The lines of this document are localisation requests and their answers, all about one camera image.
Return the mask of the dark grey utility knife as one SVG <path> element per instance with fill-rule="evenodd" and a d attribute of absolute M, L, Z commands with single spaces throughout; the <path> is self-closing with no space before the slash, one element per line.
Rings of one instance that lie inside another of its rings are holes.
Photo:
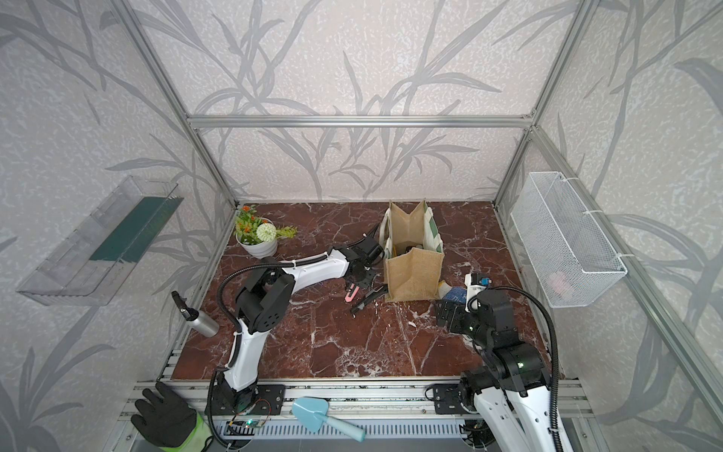
<path fill-rule="evenodd" d="M 350 309 L 350 314 L 355 318 L 357 314 L 367 307 L 369 304 L 374 303 L 377 299 L 385 297 L 389 293 L 387 284 L 369 292 L 361 301 L 354 304 Z"/>

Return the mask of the green Christmas tote bag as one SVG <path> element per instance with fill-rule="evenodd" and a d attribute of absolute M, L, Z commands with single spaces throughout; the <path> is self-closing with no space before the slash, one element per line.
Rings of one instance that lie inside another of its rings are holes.
<path fill-rule="evenodd" d="M 408 213 L 390 203 L 380 224 L 384 284 L 389 302 L 431 301 L 438 296 L 444 241 L 433 210 L 421 202 Z"/>

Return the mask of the pink utility knife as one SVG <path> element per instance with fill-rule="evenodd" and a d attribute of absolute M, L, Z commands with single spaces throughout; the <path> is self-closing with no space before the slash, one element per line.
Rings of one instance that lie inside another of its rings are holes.
<path fill-rule="evenodd" d="M 352 303 L 352 301 L 354 301 L 354 299 L 356 298 L 359 289 L 359 286 L 356 286 L 356 284 L 350 284 L 348 289 L 346 290 L 345 302 Z"/>

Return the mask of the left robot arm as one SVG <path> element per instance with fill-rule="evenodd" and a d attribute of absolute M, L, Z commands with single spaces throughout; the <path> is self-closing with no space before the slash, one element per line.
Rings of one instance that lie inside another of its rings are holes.
<path fill-rule="evenodd" d="M 327 280 L 342 279 L 345 302 L 356 314 L 386 293 L 372 288 L 376 265 L 383 250 L 375 235 L 377 227 L 348 245 L 333 246 L 316 256 L 278 261 L 265 258 L 260 264 L 232 273 L 218 287 L 216 301 L 233 325 L 233 344 L 228 363 L 215 369 L 207 392 L 207 414 L 239 414 L 250 410 L 260 398 L 258 367 L 265 341 L 284 319 L 292 296 Z"/>

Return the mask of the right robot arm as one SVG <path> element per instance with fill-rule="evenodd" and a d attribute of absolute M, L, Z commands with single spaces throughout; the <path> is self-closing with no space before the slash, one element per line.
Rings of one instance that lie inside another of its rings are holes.
<path fill-rule="evenodd" d="M 502 451 L 571 451 L 559 413 L 560 368 L 557 332 L 550 314 L 543 315 L 550 335 L 549 356 L 523 341 L 509 294 L 526 298 L 538 310 L 542 303 L 513 286 L 480 286 L 459 302 L 435 301 L 439 326 L 467 337 L 482 358 L 479 369 L 461 374 L 455 406 L 476 421 L 459 428 L 474 448 L 498 446 Z"/>

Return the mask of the blue dotted work glove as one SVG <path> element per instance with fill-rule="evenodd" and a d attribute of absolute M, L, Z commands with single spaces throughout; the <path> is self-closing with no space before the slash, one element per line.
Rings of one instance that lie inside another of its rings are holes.
<path fill-rule="evenodd" d="M 439 289 L 441 299 L 456 303 L 467 303 L 467 289 L 460 286 L 443 286 Z"/>

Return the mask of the potted artificial flower plant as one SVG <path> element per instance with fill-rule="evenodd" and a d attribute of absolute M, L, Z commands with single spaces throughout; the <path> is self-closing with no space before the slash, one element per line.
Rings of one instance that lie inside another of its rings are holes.
<path fill-rule="evenodd" d="M 273 256 L 283 239 L 297 235 L 297 227 L 277 227 L 271 220 L 261 217 L 255 205 L 243 205 L 235 212 L 236 242 L 252 257 L 263 259 Z"/>

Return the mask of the light blue garden trowel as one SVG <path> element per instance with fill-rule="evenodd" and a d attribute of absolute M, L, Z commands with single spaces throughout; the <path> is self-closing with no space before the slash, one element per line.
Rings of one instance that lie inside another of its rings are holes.
<path fill-rule="evenodd" d="M 364 429 L 329 416 L 328 412 L 329 402 L 315 397 L 300 397 L 292 405 L 292 414 L 311 433 L 318 433 L 322 427 L 331 426 L 359 443 L 365 440 Z"/>

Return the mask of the silver black bottle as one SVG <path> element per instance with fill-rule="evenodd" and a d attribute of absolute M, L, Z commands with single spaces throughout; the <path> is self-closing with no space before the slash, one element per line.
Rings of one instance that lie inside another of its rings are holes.
<path fill-rule="evenodd" d="M 190 308 L 186 304 L 186 300 L 177 291 L 171 292 L 171 297 L 186 324 L 188 324 L 192 330 L 197 331 L 197 333 L 207 338 L 214 337 L 218 334 L 220 325 L 218 325 L 216 320 L 210 318 L 210 316 L 203 311 Z"/>

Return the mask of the black green rubber glove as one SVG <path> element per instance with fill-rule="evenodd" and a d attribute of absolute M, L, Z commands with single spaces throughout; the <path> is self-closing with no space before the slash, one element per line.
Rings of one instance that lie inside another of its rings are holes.
<path fill-rule="evenodd" d="M 154 387 L 142 391 L 131 416 L 142 437 L 162 451 L 208 451 L 214 438 L 203 417 L 164 382 Z"/>

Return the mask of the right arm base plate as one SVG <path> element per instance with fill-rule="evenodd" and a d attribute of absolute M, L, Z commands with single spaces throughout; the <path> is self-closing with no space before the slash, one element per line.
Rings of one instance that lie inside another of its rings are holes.
<path fill-rule="evenodd" d="M 438 415 L 468 414 L 461 402 L 459 384 L 436 383 L 427 386 L 424 396 L 434 405 L 434 412 Z"/>

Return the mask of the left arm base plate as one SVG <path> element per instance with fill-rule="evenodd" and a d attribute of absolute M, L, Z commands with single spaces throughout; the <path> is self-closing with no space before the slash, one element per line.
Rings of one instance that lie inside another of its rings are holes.
<path fill-rule="evenodd" d="M 226 383 L 215 384 L 207 397 L 205 414 L 279 415 L 284 404 L 285 386 L 282 384 L 252 385 L 235 391 Z"/>

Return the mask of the clear plastic wall shelf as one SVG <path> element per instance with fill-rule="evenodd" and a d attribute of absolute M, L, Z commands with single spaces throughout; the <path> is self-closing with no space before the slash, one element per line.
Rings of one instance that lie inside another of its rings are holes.
<path fill-rule="evenodd" d="M 44 306 L 109 304 L 183 201 L 175 182 L 126 177 L 16 292 Z"/>

